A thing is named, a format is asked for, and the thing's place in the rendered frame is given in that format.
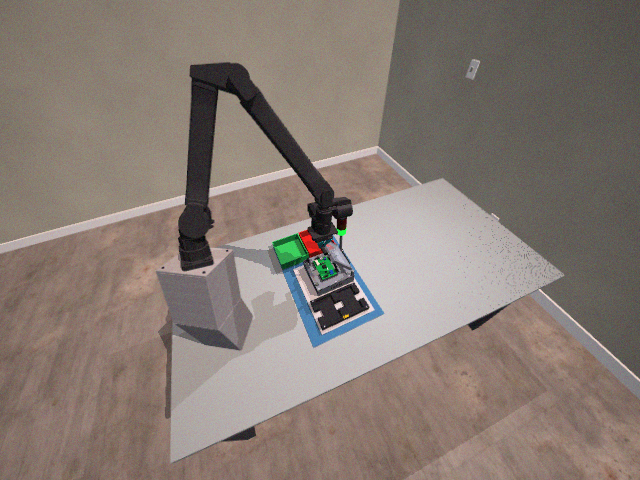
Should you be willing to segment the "green circuit board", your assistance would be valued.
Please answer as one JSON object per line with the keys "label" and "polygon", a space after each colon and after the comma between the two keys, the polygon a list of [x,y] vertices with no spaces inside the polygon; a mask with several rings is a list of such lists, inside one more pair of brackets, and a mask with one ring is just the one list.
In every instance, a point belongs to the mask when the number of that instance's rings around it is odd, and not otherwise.
{"label": "green circuit board", "polygon": [[337,274],[328,257],[326,257],[327,256],[313,261],[321,278],[323,276],[322,280]]}

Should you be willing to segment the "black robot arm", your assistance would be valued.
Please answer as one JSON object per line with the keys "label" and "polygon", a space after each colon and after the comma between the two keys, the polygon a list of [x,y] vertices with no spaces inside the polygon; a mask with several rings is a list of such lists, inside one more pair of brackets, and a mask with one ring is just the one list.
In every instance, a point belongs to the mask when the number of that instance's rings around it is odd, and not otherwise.
{"label": "black robot arm", "polygon": [[316,221],[320,224],[328,224],[332,220],[332,215],[335,219],[352,216],[351,200],[346,197],[334,198],[334,191],[329,183],[314,167],[268,104],[262,92],[251,81],[244,66],[230,62],[191,65],[190,77],[193,78],[191,80],[186,207],[178,220],[182,271],[214,264],[205,234],[214,227],[211,225],[214,220],[211,218],[208,207],[208,196],[219,90],[238,97],[242,107],[314,196],[315,202],[308,203],[307,206],[314,232]]}

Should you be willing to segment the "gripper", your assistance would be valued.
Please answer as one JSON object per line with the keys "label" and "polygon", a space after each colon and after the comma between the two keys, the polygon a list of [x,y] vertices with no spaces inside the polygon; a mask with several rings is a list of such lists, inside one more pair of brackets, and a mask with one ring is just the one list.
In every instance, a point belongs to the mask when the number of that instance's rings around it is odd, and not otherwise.
{"label": "gripper", "polygon": [[316,231],[314,232],[312,226],[308,227],[307,231],[308,233],[310,233],[312,240],[318,244],[319,249],[321,248],[322,244],[325,247],[330,241],[333,240],[332,235],[338,235],[338,230],[332,222],[328,224],[320,224],[316,221]]}

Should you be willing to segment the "green open-top bin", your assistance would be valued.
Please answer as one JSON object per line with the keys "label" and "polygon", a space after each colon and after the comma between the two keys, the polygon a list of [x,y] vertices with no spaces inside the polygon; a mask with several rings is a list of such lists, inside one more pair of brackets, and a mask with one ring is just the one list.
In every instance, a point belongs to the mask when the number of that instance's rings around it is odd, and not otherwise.
{"label": "green open-top bin", "polygon": [[282,269],[302,263],[309,254],[298,233],[272,242]]}

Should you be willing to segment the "red bin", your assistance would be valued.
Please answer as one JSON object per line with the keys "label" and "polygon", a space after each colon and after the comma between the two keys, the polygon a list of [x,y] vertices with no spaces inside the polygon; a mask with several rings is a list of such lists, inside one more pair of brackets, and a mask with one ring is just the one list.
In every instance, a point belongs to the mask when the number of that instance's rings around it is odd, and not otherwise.
{"label": "red bin", "polygon": [[310,258],[323,253],[321,248],[319,249],[318,244],[312,240],[311,235],[307,230],[299,232],[299,237],[302,240]]}

